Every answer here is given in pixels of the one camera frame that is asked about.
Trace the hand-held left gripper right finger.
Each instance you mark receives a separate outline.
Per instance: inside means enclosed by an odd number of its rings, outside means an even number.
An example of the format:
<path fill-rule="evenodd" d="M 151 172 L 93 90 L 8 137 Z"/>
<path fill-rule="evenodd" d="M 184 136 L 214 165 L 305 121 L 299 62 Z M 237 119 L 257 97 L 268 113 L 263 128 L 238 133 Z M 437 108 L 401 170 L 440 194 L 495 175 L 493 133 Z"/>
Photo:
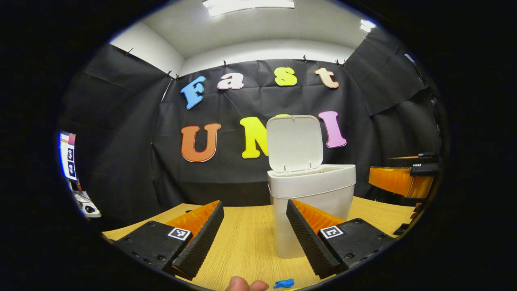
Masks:
<path fill-rule="evenodd" d="M 393 236 L 361 218 L 345 221 L 295 199 L 288 201 L 286 216 L 321 279 L 361 265 L 395 242 Z"/>

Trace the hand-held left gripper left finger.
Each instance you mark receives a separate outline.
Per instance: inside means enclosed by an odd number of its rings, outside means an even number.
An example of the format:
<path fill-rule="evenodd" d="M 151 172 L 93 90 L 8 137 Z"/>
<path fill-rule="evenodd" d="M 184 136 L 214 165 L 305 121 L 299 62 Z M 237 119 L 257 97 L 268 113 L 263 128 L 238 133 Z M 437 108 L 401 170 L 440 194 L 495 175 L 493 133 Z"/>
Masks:
<path fill-rule="evenodd" d="M 216 200 L 167 223 L 150 220 L 114 245 L 149 267 L 192 280 L 203 265 L 225 217 Z"/>

